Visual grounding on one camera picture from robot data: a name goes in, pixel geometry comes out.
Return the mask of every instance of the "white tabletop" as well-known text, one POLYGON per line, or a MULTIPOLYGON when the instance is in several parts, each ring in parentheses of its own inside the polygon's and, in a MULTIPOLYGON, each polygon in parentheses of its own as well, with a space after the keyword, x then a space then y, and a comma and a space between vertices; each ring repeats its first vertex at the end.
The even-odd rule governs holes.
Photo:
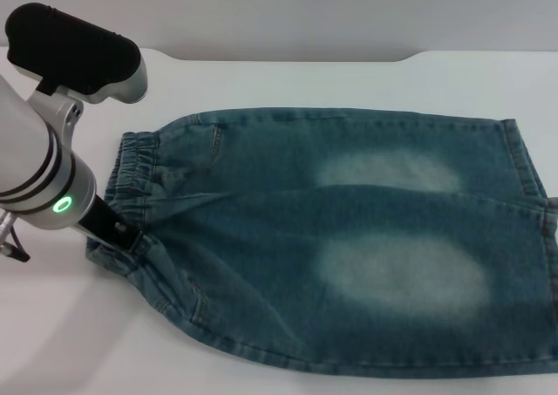
MULTIPOLYGON (((0 48, 0 74, 27 98, 36 82, 0 48)), ((75 152, 102 190, 125 131, 192 112, 260 106, 363 107, 518 120, 558 195, 558 53, 425 52, 397 63, 179 61, 143 50, 149 93, 85 107, 75 152)), ((0 394, 556 394, 558 375, 388 380, 312 375, 208 348, 149 308, 124 279, 84 258, 85 238, 17 223, 27 264, 0 259, 0 394)))

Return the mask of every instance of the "jeans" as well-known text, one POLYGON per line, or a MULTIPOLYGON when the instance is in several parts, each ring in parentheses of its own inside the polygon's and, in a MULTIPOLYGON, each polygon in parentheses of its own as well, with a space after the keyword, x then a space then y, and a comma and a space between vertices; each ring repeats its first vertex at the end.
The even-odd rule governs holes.
POLYGON ((316 373, 558 371, 558 201, 513 120, 273 108, 126 133, 88 243, 189 336, 316 373))

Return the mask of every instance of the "white wall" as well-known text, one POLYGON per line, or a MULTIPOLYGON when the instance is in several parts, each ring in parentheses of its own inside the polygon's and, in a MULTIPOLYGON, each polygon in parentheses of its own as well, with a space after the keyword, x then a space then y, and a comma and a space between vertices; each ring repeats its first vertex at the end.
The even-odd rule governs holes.
POLYGON ((423 50, 558 50, 558 0, 0 0, 0 22, 28 2, 177 58, 392 60, 423 50))

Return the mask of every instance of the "elastic waistband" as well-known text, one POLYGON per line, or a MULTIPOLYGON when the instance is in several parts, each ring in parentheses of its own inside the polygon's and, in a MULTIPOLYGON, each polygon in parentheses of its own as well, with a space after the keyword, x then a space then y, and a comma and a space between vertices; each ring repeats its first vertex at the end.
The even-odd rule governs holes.
MULTIPOLYGON (((158 145, 157 133, 125 133, 105 191, 106 203, 128 222, 142 229, 145 227, 145 198, 153 184, 151 179, 158 145)), ((116 274, 127 276, 138 267, 138 255, 150 246, 145 237, 136 254, 130 255, 88 240, 86 257, 116 274)))

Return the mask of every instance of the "black stripe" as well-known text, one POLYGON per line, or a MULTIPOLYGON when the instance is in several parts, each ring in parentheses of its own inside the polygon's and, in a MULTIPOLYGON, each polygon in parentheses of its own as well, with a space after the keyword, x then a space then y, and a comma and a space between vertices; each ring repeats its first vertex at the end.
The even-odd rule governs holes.
POLYGON ((38 83, 36 90, 38 92, 46 94, 47 96, 51 96, 56 92, 58 87, 59 84, 52 82, 52 80, 48 79, 47 77, 43 77, 43 79, 41 79, 41 82, 38 83))
POLYGON ((11 212, 16 215, 30 215, 30 214, 35 214, 36 212, 41 212, 42 210, 49 208, 50 206, 54 205, 57 201, 59 201, 62 197, 64 197, 66 193, 68 193, 68 190, 70 190, 71 184, 73 183, 73 179, 75 176, 76 176, 76 159, 72 154, 70 177, 68 177, 68 181, 66 182, 64 188, 60 191, 60 193, 58 193, 52 200, 46 202, 44 205, 41 205, 38 208, 28 209, 28 210, 18 210, 18 211, 11 210, 11 212))
POLYGON ((58 174, 58 170, 60 169, 60 165, 62 164, 62 146, 60 145, 60 140, 56 135, 56 133, 52 130, 52 128, 49 127, 49 129, 51 130, 51 133, 54 136, 54 142, 56 142, 56 149, 57 149, 56 159, 54 160, 54 164, 52 166, 51 171, 49 172, 49 175, 47 175, 44 178, 44 180, 37 187, 31 190, 29 193, 22 194, 21 196, 15 197, 13 199, 0 199, 0 203, 11 204, 11 203, 18 203, 20 201, 26 201, 31 197, 41 193, 43 190, 45 190, 48 187, 48 185, 51 184, 52 179, 56 177, 56 174, 58 174))
POLYGON ((16 194, 16 193, 19 193, 19 192, 25 190, 27 187, 29 187, 35 181, 37 181, 41 177, 41 175, 44 174, 44 171, 46 170, 46 168, 51 163, 52 153, 54 152, 54 142, 55 142, 54 141, 54 133, 53 133, 52 128, 50 127, 50 125, 48 125, 46 122, 45 122, 45 124, 46 124, 46 129, 49 133, 49 149, 46 152, 46 158, 44 158, 43 164, 41 164, 41 167, 39 167, 37 172, 34 173, 33 176, 30 179, 28 179, 24 184, 22 184, 21 186, 18 186, 16 188, 12 188, 11 190, 8 190, 7 192, 0 193, 0 197, 9 196, 10 194, 16 194))

